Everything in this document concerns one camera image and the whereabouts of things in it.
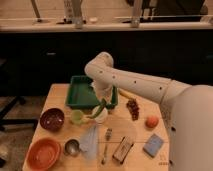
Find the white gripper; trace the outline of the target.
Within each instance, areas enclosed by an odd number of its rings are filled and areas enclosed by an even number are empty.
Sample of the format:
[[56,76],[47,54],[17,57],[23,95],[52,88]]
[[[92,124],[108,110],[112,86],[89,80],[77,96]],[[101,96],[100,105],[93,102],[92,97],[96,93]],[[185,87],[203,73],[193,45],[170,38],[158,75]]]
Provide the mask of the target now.
[[91,85],[98,100],[105,99],[107,102],[111,101],[113,90],[112,85],[98,81],[93,81]]

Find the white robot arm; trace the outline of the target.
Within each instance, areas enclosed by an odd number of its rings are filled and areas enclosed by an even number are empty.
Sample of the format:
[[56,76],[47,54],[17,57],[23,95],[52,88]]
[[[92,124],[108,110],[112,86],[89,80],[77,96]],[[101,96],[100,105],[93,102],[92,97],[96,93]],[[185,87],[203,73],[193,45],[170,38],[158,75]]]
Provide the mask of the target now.
[[213,171],[213,86],[118,70],[99,53],[84,69],[102,93],[122,88],[159,105],[169,137],[169,171]]

